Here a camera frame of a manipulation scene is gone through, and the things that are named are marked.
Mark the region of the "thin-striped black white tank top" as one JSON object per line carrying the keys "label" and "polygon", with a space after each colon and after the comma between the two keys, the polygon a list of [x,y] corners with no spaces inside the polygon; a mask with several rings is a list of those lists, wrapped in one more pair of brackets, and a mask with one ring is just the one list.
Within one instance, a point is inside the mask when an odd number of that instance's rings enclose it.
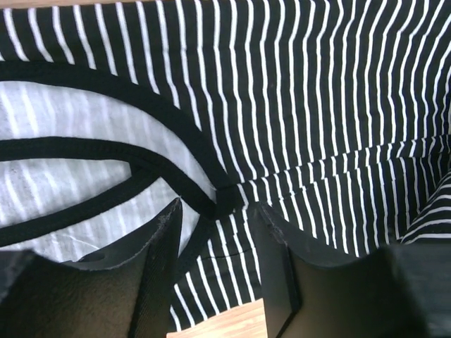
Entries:
{"label": "thin-striped black white tank top", "polygon": [[450,243],[449,1],[1,10],[1,249],[183,204],[169,330],[261,298],[257,203],[341,253]]}

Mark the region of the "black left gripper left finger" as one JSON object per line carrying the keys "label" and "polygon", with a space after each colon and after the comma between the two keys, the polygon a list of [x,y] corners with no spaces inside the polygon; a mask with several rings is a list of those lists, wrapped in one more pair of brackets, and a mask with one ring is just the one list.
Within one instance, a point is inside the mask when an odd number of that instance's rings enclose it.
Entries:
{"label": "black left gripper left finger", "polygon": [[1,252],[2,337],[165,337],[183,206],[78,262]]}

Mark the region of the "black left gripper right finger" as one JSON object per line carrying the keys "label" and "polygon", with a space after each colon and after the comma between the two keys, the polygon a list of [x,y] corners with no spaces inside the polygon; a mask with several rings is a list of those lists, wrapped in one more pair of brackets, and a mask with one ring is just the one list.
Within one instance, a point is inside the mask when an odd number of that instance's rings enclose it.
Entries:
{"label": "black left gripper right finger", "polygon": [[250,228],[268,336],[450,336],[449,245],[393,244],[356,258],[266,204]]}

